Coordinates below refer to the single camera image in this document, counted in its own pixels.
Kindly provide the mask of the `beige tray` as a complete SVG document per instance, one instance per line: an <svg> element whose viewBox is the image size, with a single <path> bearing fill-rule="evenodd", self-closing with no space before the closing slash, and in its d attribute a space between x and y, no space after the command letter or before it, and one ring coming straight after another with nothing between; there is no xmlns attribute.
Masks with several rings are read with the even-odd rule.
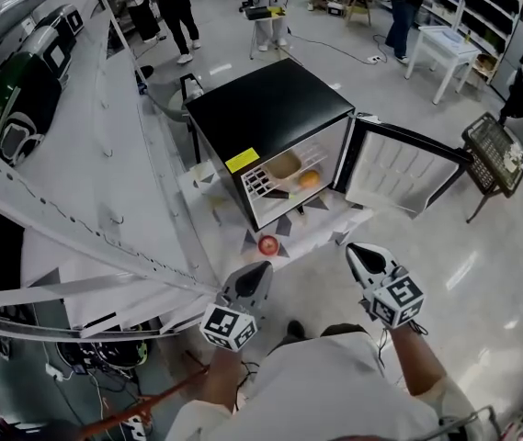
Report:
<svg viewBox="0 0 523 441"><path fill-rule="evenodd" d="M266 171L277 180L284 180L301 170L301 159L293 151L286 151L264 164Z"/></svg>

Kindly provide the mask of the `person's right forearm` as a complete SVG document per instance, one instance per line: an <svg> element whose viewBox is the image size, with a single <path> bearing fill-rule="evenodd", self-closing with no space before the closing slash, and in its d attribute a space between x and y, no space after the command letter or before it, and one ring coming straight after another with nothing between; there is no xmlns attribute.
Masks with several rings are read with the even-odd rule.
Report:
<svg viewBox="0 0 523 441"><path fill-rule="evenodd" d="M421 396L447 376L423 336L404 325L389 331L403 372L406 388L412 396Z"/></svg>

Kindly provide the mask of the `white table with triangle pattern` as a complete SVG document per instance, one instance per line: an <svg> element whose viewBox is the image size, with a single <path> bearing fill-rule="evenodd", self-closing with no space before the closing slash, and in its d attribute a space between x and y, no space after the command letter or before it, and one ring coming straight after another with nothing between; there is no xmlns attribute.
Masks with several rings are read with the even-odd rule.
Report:
<svg viewBox="0 0 523 441"><path fill-rule="evenodd" d="M373 211L349 203L329 189L304 202L303 214L292 210L256 232L222 184L212 163L192 167L178 178L196 234L217 276L265 260L276 269L322 247L343 243ZM276 255L257 249L260 237L279 241Z"/></svg>

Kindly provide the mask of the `black green glossy case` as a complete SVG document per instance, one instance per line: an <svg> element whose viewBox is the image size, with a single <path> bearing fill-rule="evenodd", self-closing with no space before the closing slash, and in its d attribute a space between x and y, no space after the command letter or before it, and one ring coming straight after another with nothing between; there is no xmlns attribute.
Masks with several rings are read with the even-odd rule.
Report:
<svg viewBox="0 0 523 441"><path fill-rule="evenodd" d="M45 61L24 51L0 70L0 159L15 167L44 140L62 86Z"/></svg>

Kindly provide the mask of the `person's right black shoe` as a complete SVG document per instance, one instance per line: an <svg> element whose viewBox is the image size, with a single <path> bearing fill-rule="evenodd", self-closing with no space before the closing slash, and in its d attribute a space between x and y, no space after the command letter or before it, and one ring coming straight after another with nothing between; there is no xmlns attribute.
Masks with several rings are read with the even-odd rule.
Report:
<svg viewBox="0 0 523 441"><path fill-rule="evenodd" d="M322 333L322 337L334 336L340 334L352 334L352 333L365 333L366 330L359 324L351 323L340 323L335 325L330 325Z"/></svg>

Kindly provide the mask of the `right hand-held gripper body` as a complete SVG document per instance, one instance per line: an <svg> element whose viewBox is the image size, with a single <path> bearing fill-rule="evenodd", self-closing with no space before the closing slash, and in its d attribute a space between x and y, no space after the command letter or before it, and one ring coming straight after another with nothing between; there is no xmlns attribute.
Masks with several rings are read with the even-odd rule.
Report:
<svg viewBox="0 0 523 441"><path fill-rule="evenodd" d="M380 284L367 286L363 296L370 317L387 328L399 328L412 321L426 298L403 266L397 266Z"/></svg>

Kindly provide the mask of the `white metal shelving rack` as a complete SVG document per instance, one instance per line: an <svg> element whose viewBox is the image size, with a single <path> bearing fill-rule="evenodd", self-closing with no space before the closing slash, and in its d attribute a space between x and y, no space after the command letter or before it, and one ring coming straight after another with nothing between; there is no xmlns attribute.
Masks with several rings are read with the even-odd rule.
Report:
<svg viewBox="0 0 523 441"><path fill-rule="evenodd" d="M0 0L0 70L59 6L84 21L43 142L0 159L0 335L114 342L200 324L218 281L164 113L106 0Z"/></svg>

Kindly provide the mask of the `white wall shelving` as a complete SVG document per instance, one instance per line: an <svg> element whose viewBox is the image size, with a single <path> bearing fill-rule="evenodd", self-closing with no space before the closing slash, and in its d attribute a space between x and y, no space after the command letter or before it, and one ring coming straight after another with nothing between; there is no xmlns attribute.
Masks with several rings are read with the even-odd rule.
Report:
<svg viewBox="0 0 523 441"><path fill-rule="evenodd" d="M478 73L491 83L521 18L523 0L426 0L424 9L488 56L490 62Z"/></svg>

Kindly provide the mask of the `black mini fridge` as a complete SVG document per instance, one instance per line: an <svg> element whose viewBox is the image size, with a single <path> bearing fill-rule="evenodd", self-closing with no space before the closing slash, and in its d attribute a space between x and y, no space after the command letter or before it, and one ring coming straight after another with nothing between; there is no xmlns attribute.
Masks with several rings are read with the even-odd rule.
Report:
<svg viewBox="0 0 523 441"><path fill-rule="evenodd" d="M427 136L356 111L334 89L285 59L193 99L187 111L206 153L255 230L329 189L350 203L416 217L464 172L472 157ZM241 177L304 141L328 151L321 182L290 199L251 201Z"/></svg>

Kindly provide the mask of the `white flowers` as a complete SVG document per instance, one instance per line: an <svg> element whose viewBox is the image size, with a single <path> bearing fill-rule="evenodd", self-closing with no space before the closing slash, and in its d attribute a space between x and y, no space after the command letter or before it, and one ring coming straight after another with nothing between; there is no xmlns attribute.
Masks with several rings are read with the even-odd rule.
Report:
<svg viewBox="0 0 523 441"><path fill-rule="evenodd" d="M523 150L519 143L513 142L504 154L504 165L507 171L515 172L523 163Z"/></svg>

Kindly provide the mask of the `person's white shirt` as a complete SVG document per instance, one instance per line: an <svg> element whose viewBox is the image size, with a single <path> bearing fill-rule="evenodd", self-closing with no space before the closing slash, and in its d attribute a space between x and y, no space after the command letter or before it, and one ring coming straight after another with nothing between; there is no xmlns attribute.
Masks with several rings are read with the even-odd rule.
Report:
<svg viewBox="0 0 523 441"><path fill-rule="evenodd" d="M421 396L386 379L367 332L284 338L261 361L242 408L199 396L165 441L483 441L449 374Z"/></svg>

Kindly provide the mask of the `black silver glossy case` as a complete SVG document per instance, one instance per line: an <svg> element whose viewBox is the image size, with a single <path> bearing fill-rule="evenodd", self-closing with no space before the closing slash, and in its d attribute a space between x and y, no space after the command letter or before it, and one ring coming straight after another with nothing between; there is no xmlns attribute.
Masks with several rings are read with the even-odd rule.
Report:
<svg viewBox="0 0 523 441"><path fill-rule="evenodd" d="M65 87L76 36L83 28L84 21L74 5L59 6L36 25L20 49L39 56Z"/></svg>

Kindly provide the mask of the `red apple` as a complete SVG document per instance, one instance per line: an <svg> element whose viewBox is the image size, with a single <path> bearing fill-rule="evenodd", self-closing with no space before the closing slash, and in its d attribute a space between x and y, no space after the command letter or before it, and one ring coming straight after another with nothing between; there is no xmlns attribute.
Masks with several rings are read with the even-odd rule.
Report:
<svg viewBox="0 0 523 441"><path fill-rule="evenodd" d="M271 235L264 235L259 238L257 249L265 256L276 255L279 251L279 241Z"/></svg>

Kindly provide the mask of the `orange metal stand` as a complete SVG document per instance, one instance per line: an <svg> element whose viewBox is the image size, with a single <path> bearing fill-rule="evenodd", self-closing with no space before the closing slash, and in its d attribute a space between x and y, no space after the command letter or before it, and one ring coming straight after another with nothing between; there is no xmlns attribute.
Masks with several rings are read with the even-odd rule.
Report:
<svg viewBox="0 0 523 441"><path fill-rule="evenodd" d="M78 441L86 441L90 437L94 435L99 435L100 433L105 432L115 427L116 425L119 425L122 422L131 419L134 416L139 416L142 419L149 419L151 416L151 410L155 405L168 399L172 395L175 395L184 388L194 385L197 382L201 381L204 378L204 376L208 373L209 369L209 365L204 365L193 374L190 374L188 377L182 379L180 382L178 382L170 389L165 390L156 395L145 395L142 397L142 400L140 402L135 403L128 409L125 409L118 413L114 413L95 423L82 426L80 428L80 435L78 436Z"/></svg>

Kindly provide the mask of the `person's left forearm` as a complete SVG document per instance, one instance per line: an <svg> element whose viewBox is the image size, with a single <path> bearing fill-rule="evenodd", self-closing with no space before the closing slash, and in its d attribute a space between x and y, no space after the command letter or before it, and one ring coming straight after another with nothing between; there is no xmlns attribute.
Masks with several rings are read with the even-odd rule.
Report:
<svg viewBox="0 0 523 441"><path fill-rule="evenodd" d="M217 348L212 355L199 399L220 405L232 413L237 398L241 366L241 352Z"/></svg>

